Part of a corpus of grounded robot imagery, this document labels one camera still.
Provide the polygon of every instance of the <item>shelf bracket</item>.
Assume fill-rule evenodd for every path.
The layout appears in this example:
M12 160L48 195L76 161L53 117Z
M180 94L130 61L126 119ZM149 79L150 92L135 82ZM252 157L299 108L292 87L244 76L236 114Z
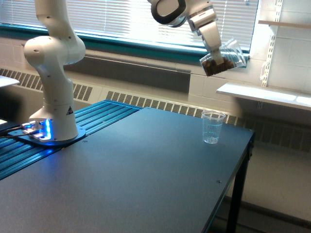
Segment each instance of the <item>shelf bracket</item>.
M283 0L276 0L276 15L275 15L275 22L279 22L280 16L281 16L281 10L282 10ZM268 77L271 67L271 61L273 57L274 52L274 46L276 44L276 35L277 35L278 27L274 27L271 30L271 36L270 36L270 44L267 54L266 62L262 66L262 70L264 68L264 71L261 73L260 80L262 81L261 86L266 87L268 84Z

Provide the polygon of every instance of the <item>window sill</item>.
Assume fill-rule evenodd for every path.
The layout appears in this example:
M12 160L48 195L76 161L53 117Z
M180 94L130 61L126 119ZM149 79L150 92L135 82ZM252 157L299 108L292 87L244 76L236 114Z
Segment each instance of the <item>window sill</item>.
M45 28L0 23L0 36L28 40L41 35L48 35L48 31ZM207 53L204 48L137 41L80 32L77 32L77 35L83 40L86 48L90 50L162 59L177 63L198 64L199 60ZM245 59L248 60L249 54L244 55Z

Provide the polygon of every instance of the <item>clear plastic cup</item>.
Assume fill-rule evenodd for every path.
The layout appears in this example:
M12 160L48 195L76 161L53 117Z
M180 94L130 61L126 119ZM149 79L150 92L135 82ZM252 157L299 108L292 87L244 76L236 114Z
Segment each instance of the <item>clear plastic cup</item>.
M203 141L209 144L218 142L225 114L215 111L203 111Z
M216 64L212 56L212 52L208 53L200 60L201 65L207 76L212 76L228 69L246 66L243 52L238 42L234 38L228 40L225 44L223 44L219 48L219 51L224 60L222 64Z

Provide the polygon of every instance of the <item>wall shelf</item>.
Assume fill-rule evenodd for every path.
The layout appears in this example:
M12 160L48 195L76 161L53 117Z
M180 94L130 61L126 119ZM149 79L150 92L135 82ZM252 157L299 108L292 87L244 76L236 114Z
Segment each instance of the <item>wall shelf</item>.
M311 24L299 24L299 23L282 23L274 21L259 20L258 24L266 24L269 26L280 26L280 27L292 27L292 28L304 28L311 29Z
M311 111L311 95L299 92L243 83L226 83L218 88L217 93Z

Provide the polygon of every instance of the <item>blue led light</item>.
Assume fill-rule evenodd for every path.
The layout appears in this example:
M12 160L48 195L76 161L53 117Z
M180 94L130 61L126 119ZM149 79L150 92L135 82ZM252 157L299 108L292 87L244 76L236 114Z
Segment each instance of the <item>blue led light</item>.
M50 140L51 139L51 126L50 126L50 121L48 119L45 120L45 128L46 128L46 139Z

